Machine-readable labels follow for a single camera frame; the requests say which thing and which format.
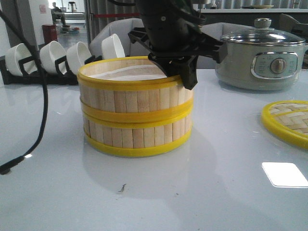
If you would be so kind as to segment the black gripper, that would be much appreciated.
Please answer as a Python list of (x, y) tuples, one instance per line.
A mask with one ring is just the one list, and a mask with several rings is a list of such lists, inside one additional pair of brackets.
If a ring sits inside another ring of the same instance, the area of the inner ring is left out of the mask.
[(227, 45), (204, 33), (192, 33), (188, 41), (174, 48), (158, 49), (151, 44), (145, 28), (134, 28), (128, 33), (132, 43), (138, 42), (150, 53), (148, 59), (167, 77), (179, 75), (183, 86), (192, 90), (197, 84), (198, 57), (208, 57), (221, 63), (227, 56)]

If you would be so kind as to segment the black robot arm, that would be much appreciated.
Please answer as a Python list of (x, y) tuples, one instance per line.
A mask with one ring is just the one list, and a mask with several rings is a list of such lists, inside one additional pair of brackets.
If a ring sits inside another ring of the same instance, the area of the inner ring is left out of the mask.
[(190, 0), (137, 0), (135, 6), (143, 27), (135, 27), (128, 37), (149, 51), (148, 59), (167, 77), (180, 75), (186, 89), (197, 84), (199, 56), (221, 63), (227, 56), (226, 43), (200, 29), (206, 19), (193, 9)]

